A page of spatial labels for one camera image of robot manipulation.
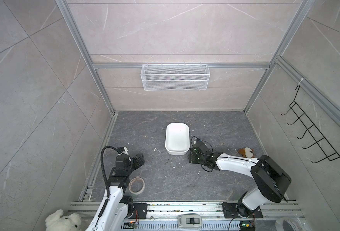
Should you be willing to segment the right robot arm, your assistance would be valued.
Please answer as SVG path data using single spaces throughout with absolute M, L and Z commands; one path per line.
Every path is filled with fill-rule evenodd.
M 271 157 L 234 157 L 214 152 L 208 142 L 195 136 L 190 139 L 190 144 L 188 161 L 191 164 L 200 164 L 206 172 L 231 171 L 254 179 L 257 187 L 245 192 L 236 204 L 240 217 L 247 218 L 265 203 L 288 201 L 285 193 L 291 184 L 291 177 Z

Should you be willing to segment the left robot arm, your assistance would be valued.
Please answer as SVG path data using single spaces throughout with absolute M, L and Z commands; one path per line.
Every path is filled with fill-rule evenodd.
M 104 153 L 107 149 L 117 153 L 115 166 L 109 174 L 106 174 L 104 167 Z M 100 154 L 100 165 L 105 193 L 92 222 L 86 229 L 87 231 L 118 231 L 126 218 L 139 219 L 133 198 L 124 194 L 130 184 L 130 175 L 144 164 L 143 154 L 131 157 L 126 147 L 115 148 L 110 145 L 103 147 Z

